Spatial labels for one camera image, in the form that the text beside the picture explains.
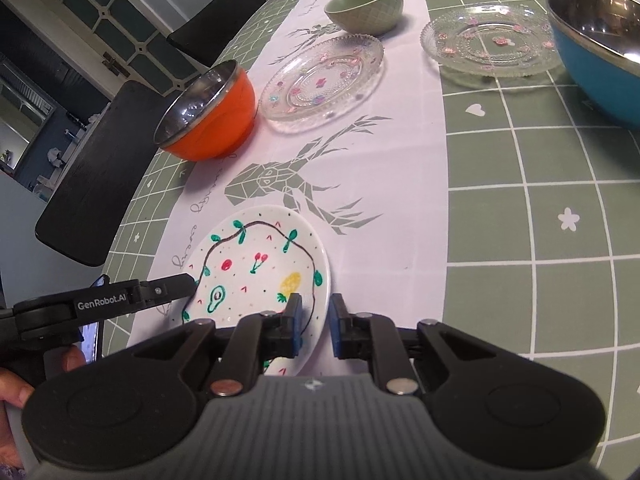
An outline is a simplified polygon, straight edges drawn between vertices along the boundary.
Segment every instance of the glass plate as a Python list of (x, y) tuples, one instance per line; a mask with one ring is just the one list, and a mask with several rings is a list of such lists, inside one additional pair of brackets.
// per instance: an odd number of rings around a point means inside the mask
[(476, 75), (520, 77), (560, 64), (545, 13), (525, 6), (452, 10), (424, 27), (420, 43), (442, 65)]
[(260, 96), (260, 113), (271, 121), (294, 121), (329, 111), (366, 85), (384, 53), (379, 40), (363, 34), (323, 41), (278, 70)]

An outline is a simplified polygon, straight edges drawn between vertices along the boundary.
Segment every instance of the black chair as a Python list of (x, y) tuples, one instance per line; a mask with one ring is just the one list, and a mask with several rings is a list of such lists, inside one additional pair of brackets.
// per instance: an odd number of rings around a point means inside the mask
[(158, 147), (154, 132), (172, 97), (124, 83), (35, 227), (36, 238), (89, 267), (102, 266)]
[(242, 26), (266, 0), (212, 0), (166, 38), (178, 50), (212, 66)]

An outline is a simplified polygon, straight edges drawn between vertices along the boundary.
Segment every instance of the orange bowl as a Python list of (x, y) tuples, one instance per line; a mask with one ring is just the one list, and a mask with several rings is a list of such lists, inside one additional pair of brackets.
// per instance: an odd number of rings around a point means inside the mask
[(201, 75), (160, 120), (154, 142), (185, 160), (227, 156), (254, 129), (255, 93), (236, 60)]

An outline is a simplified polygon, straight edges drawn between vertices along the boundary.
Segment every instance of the human hand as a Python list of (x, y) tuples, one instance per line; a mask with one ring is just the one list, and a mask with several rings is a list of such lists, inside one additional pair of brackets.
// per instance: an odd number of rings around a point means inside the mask
[[(72, 346), (62, 355), (62, 369), (65, 372), (79, 368), (85, 363), (84, 354), (76, 346)], [(33, 390), (33, 386), (16, 374), (0, 368), (0, 400), (5, 400), (16, 408), (23, 409)], [(22, 468), (22, 460), (15, 447), (14, 436), (11, 433), (3, 402), (0, 402), (0, 464)]]

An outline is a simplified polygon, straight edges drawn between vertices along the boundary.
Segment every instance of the blue bowl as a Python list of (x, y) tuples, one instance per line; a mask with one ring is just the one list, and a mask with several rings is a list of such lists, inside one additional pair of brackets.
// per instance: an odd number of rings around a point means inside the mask
[(546, 3), (558, 53), (574, 81), (614, 120), (640, 127), (640, 4)]

